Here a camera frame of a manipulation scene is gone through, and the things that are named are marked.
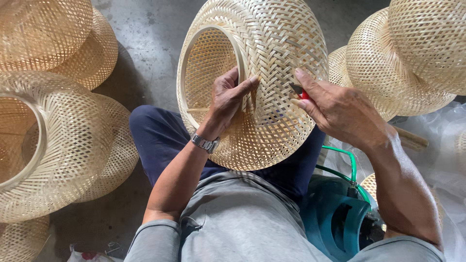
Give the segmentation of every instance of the gray shirt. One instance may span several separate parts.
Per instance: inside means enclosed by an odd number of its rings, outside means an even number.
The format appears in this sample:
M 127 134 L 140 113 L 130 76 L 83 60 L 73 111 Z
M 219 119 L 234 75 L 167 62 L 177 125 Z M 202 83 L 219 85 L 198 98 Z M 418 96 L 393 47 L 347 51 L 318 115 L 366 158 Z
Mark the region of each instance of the gray shirt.
M 420 239 L 376 242 L 350 262 L 443 262 Z M 199 182 L 180 223 L 155 220 L 136 232 L 126 262 L 303 261 L 330 262 L 308 242 L 298 207 L 258 176 L 230 171 Z

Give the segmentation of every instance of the gray sleeve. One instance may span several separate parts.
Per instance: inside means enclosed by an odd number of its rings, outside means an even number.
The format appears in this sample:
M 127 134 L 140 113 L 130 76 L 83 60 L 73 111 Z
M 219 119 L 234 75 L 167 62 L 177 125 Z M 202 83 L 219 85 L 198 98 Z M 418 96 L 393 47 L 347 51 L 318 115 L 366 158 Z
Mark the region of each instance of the gray sleeve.
M 413 236 L 397 236 L 375 242 L 348 262 L 445 262 L 442 252 Z
M 177 262 L 180 225 L 168 219 L 147 222 L 139 227 L 125 262 Z

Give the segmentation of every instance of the hand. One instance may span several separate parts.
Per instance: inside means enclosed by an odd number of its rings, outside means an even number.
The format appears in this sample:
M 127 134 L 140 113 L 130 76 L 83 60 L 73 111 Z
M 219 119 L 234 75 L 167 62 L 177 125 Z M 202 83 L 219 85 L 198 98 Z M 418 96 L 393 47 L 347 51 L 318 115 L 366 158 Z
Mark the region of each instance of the hand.
M 217 77 L 213 82 L 210 109 L 197 130 L 197 134 L 204 139 L 212 141 L 230 126 L 244 95 L 259 86 L 259 77 L 253 76 L 236 86 L 237 82 L 238 67 Z
M 329 136 L 366 154 L 397 136 L 396 130 L 382 119 L 360 90 L 327 81 L 316 83 L 299 68 L 296 68 L 295 76 L 311 100 L 292 99 L 291 102 L 304 109 Z

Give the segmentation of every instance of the forearm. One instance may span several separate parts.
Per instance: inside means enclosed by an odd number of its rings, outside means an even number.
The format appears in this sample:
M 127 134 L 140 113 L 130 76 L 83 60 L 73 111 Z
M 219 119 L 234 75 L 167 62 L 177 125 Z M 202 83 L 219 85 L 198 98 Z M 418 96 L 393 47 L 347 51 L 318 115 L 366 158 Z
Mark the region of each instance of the forearm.
M 219 127 L 206 120 L 197 130 L 197 134 L 212 141 L 219 135 Z M 178 221 L 196 189 L 208 157 L 205 149 L 191 141 L 186 144 L 155 183 L 143 223 L 156 219 Z
M 386 143 L 368 152 L 377 182 L 379 212 L 387 224 L 387 237 L 405 234 L 441 249 L 435 200 L 421 174 L 401 147 L 396 131 Z

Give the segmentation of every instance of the metal watch band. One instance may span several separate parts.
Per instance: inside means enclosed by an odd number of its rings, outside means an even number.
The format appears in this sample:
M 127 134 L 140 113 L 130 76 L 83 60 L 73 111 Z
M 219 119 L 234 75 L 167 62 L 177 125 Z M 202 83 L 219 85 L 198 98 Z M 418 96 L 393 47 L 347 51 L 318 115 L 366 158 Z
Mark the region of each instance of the metal watch band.
M 216 138 L 214 141 L 205 140 L 196 132 L 191 135 L 191 142 L 193 142 L 198 147 L 207 150 L 207 153 L 209 154 L 212 154 L 215 151 L 219 141 L 220 138 Z

